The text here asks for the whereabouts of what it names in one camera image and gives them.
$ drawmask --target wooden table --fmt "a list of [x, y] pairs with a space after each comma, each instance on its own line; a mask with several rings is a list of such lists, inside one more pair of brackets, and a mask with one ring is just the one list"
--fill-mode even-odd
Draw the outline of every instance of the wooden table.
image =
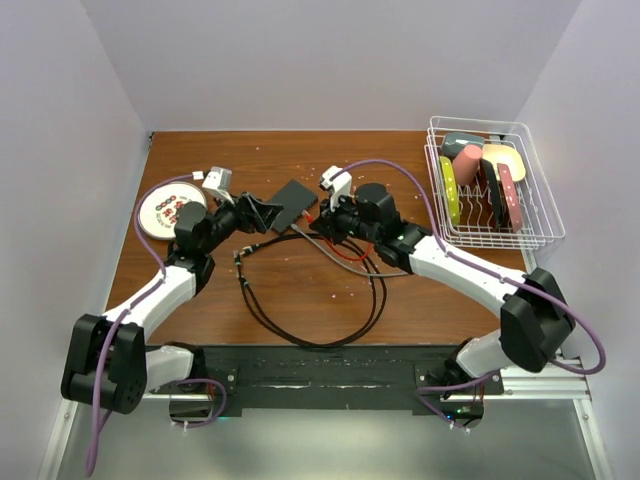
[[[318, 193], [319, 174], [330, 165], [365, 158], [392, 159], [425, 187], [429, 175], [425, 132], [166, 132], [153, 140], [140, 191], [168, 177], [223, 166], [233, 170], [232, 192], [270, 198], [291, 178]], [[415, 187], [385, 166], [353, 171], [354, 184], [389, 184], [404, 218], [429, 225]], [[242, 300], [232, 252], [271, 238], [235, 233], [213, 252], [216, 269], [207, 287], [173, 313], [151, 343], [283, 343], [250, 316]], [[152, 242], [165, 255], [166, 242]], [[518, 251], [475, 251], [481, 257], [523, 269]], [[391, 271], [375, 257], [384, 271]], [[156, 273], [157, 266], [130, 225], [109, 307], [126, 300]], [[245, 262], [245, 273], [269, 316], [284, 329], [316, 342], [342, 338], [358, 329], [371, 309], [366, 279], [333, 264], [305, 240], [274, 245]], [[498, 319], [465, 296], [437, 282], [410, 276], [387, 281], [389, 301], [378, 325], [361, 343], [459, 343], [498, 327]]]

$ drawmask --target wire dish rack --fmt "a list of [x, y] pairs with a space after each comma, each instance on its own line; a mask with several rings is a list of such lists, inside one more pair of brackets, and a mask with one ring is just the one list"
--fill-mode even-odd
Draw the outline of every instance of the wire dish rack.
[[[500, 229], [491, 226], [493, 212], [483, 207], [487, 189], [478, 178], [468, 186], [458, 186], [460, 221], [454, 225], [449, 214], [445, 184], [440, 167], [440, 146], [449, 132], [465, 132], [484, 137], [488, 143], [508, 145], [520, 153], [527, 174], [516, 183], [523, 227], [514, 233], [511, 225]], [[459, 247], [537, 250], [564, 238], [565, 229], [553, 200], [551, 189], [536, 154], [531, 133], [522, 123], [431, 117], [425, 155], [439, 232], [452, 245]]]

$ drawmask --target white dish rack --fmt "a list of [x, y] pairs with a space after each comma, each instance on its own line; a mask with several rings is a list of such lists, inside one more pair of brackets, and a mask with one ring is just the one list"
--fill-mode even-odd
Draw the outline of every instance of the white dish rack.
[[[439, 159], [440, 145], [449, 132], [479, 135], [485, 137], [486, 142], [508, 145], [520, 153], [527, 174], [524, 180], [516, 183], [524, 221], [524, 226], [518, 233], [511, 230], [511, 225], [498, 230], [491, 226], [493, 212], [487, 211], [482, 201], [487, 191], [486, 188], [481, 189], [477, 181], [469, 186], [458, 186], [460, 222], [457, 225], [452, 223]], [[491, 120], [431, 117], [425, 155], [431, 177], [438, 231], [452, 245], [537, 250], [565, 236], [562, 219], [526, 125]]]

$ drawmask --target white wall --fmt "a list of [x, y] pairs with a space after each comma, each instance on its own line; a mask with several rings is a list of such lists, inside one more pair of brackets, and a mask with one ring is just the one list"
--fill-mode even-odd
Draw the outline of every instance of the white wall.
[[513, 119], [579, 0], [82, 0], [154, 130]]
[[0, 470], [35, 478], [71, 328], [102, 311], [144, 130], [77, 0], [0, 4]]
[[[519, 116], [567, 229], [540, 260], [607, 347], [608, 366], [589, 383], [619, 479], [640, 471], [638, 14], [632, 0], [584, 0]], [[592, 364], [586, 335], [575, 340]]]

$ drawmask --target black cable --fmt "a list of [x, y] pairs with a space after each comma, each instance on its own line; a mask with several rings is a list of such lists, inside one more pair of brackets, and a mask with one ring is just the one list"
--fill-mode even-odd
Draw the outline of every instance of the black cable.
[[467, 420], [466, 422], [464, 422], [462, 424], [463, 427], [466, 427], [467, 425], [469, 425], [471, 422], [475, 422], [476, 420], [482, 420], [482, 415], [475, 415], [473, 417], [471, 417], [469, 420]]
[[[317, 233], [310, 233], [309, 234], [312, 238], [322, 238], [321, 235], [317, 234]], [[376, 278], [371, 278], [370, 279], [370, 285], [371, 285], [371, 291], [373, 293], [373, 304], [371, 307], [371, 313], [369, 314], [369, 317], [367, 318], [367, 321], [362, 325], [362, 327], [360, 327], [357, 331], [355, 331], [354, 333], [352, 333], [351, 335], [348, 335], [340, 340], [336, 340], [333, 342], [329, 342], [329, 343], [315, 343], [315, 342], [310, 342], [308, 340], [304, 340], [300, 337], [297, 337], [289, 332], [287, 332], [286, 330], [284, 330], [283, 328], [281, 328], [280, 326], [278, 326], [273, 320], [271, 320], [269, 318], [269, 316], [264, 312], [264, 310], [262, 309], [262, 307], [260, 306], [260, 303], [258, 302], [258, 299], [255, 295], [255, 293], [253, 292], [253, 289], [251, 288], [251, 286], [249, 285], [249, 282], [247, 281], [246, 277], [243, 275], [242, 273], [242, 261], [241, 258], [242, 257], [247, 257], [249, 255], [252, 255], [253, 253], [255, 253], [257, 250], [260, 250], [262, 248], [268, 247], [270, 245], [274, 245], [276, 243], [280, 243], [280, 242], [284, 242], [284, 241], [288, 241], [288, 240], [296, 240], [296, 239], [302, 239], [304, 238], [302, 235], [300, 234], [288, 234], [288, 235], [282, 235], [280, 237], [276, 237], [272, 240], [269, 240], [267, 242], [264, 243], [260, 243], [260, 244], [254, 244], [251, 245], [247, 248], [245, 248], [241, 253], [236, 255], [236, 268], [238, 270], [238, 280], [240, 282], [240, 288], [242, 291], [242, 297], [244, 298], [244, 302], [247, 305], [247, 308], [249, 309], [249, 312], [251, 313], [251, 315], [253, 316], [253, 318], [255, 318], [258, 323], [260, 323], [263, 327], [265, 327], [267, 330], [269, 330], [270, 332], [274, 333], [275, 335], [278, 335], [280, 338], [283, 338], [284, 340], [287, 340], [288, 342], [294, 343], [296, 345], [299, 345], [301, 347], [311, 347], [311, 348], [331, 348], [331, 347], [340, 347], [342, 345], [346, 345], [348, 343], [354, 342], [355, 340], [358, 340], [359, 338], [362, 338], [364, 335], [366, 335], [378, 322], [378, 320], [380, 319], [380, 316], [382, 315], [382, 312], [384, 311], [384, 307], [387, 301], [387, 286], [384, 282], [384, 279], [381, 277], [376, 277]], [[364, 255], [364, 251], [354, 242], [352, 242], [351, 240], [346, 240], [346, 244], [343, 245], [345, 248], [347, 248], [348, 250], [350, 250], [351, 252], [355, 253], [358, 256], [362, 256]], [[366, 269], [367, 273], [371, 273], [371, 269], [373, 269], [376, 273], [380, 273], [380, 271], [378, 270], [378, 268], [376, 267], [375, 263], [373, 262], [373, 260], [371, 260], [370, 258], [366, 257], [362, 260], [362, 264], [364, 266], [364, 268]], [[377, 299], [377, 290], [376, 290], [376, 286], [375, 286], [375, 280], [380, 282], [380, 285], [382, 287], [382, 300], [380, 303], [380, 308], [376, 313], [376, 308], [377, 308], [377, 303], [378, 303], [378, 299]]]

